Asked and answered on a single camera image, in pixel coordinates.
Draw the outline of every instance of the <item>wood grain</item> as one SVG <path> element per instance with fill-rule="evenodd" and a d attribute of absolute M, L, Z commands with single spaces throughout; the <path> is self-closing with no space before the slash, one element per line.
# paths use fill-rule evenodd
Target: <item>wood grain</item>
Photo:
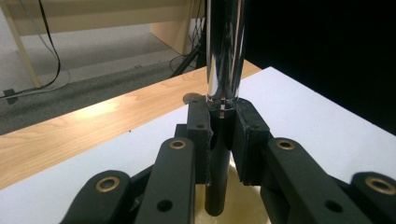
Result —
<path fill-rule="evenodd" d="M 243 77 L 261 69 L 245 62 Z M 206 93 L 205 68 L 0 136 L 0 189 L 183 106 Z"/>

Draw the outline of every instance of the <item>screw hole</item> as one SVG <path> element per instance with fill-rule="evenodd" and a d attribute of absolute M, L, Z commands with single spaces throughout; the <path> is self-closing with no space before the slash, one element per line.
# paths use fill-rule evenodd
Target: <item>screw hole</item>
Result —
<path fill-rule="evenodd" d="M 186 146 L 186 142 L 181 140 L 175 140 L 169 144 L 172 149 L 182 149 Z"/>
<path fill-rule="evenodd" d="M 120 184 L 120 179 L 116 176 L 108 176 L 96 183 L 96 189 L 100 192 L 108 192 L 115 189 Z"/>
<path fill-rule="evenodd" d="M 369 186 L 371 189 L 377 192 L 388 195 L 396 194 L 396 188 L 384 179 L 368 176 L 365 182 L 367 186 Z"/>
<path fill-rule="evenodd" d="M 109 189 L 109 188 L 113 187 L 113 185 L 114 185 L 115 183 L 116 183 L 116 182 L 115 182 L 113 179 L 107 179 L 107 180 L 103 181 L 103 182 L 101 183 L 100 186 L 101 186 L 103 189 Z"/>
<path fill-rule="evenodd" d="M 252 129 L 256 129 L 256 130 L 257 130 L 257 129 L 260 129 L 260 125 L 258 125 L 258 124 L 254 124 L 253 126 L 251 126 L 251 128 L 252 128 Z"/>
<path fill-rule="evenodd" d="M 285 150 L 292 150 L 294 149 L 294 144 L 287 141 L 287 140 L 280 140 L 276 142 L 276 145 Z"/>
<path fill-rule="evenodd" d="M 172 202 L 169 200 L 162 200 L 157 204 L 157 209 L 160 212 L 167 212 L 172 209 Z"/>
<path fill-rule="evenodd" d="M 331 211 L 335 212 L 335 213 L 341 213 L 343 212 L 343 207 L 336 202 L 333 201 L 326 201 L 324 203 L 324 205 Z"/>

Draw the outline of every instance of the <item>white surface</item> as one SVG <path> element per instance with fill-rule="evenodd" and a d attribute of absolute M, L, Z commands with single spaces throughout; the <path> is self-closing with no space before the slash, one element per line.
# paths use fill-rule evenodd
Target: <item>white surface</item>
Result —
<path fill-rule="evenodd" d="M 396 137 L 307 87 L 268 68 L 242 81 L 240 96 L 255 105 L 275 137 L 299 142 L 329 175 L 346 182 L 357 172 L 396 178 Z M 0 192 L 0 223 L 58 223 L 93 175 L 134 175 L 151 165 L 187 107 L 33 175 Z"/>

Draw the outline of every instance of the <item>gray carpet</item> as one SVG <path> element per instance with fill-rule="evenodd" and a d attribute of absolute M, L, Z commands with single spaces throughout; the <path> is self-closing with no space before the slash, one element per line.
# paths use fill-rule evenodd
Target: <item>gray carpet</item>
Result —
<path fill-rule="evenodd" d="M 0 135 L 143 88 L 171 74 L 169 62 L 136 66 L 128 71 L 73 82 L 56 91 L 22 96 L 13 105 L 0 100 Z"/>

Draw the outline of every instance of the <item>shiny metal cylinder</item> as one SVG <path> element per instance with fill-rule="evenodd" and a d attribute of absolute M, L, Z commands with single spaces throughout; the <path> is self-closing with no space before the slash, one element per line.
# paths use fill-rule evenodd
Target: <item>shiny metal cylinder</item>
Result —
<path fill-rule="evenodd" d="M 244 62 L 248 0 L 208 0 L 206 11 L 207 105 L 212 116 L 234 111 Z"/>

